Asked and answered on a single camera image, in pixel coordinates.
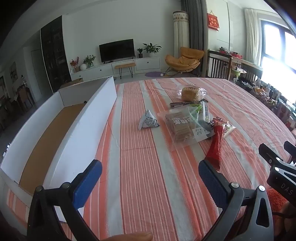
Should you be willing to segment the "person's hand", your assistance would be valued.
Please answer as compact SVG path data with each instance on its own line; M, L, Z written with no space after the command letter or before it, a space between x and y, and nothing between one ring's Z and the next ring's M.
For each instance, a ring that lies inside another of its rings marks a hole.
M151 232L134 232L123 235L114 235L102 241L151 241L153 234Z

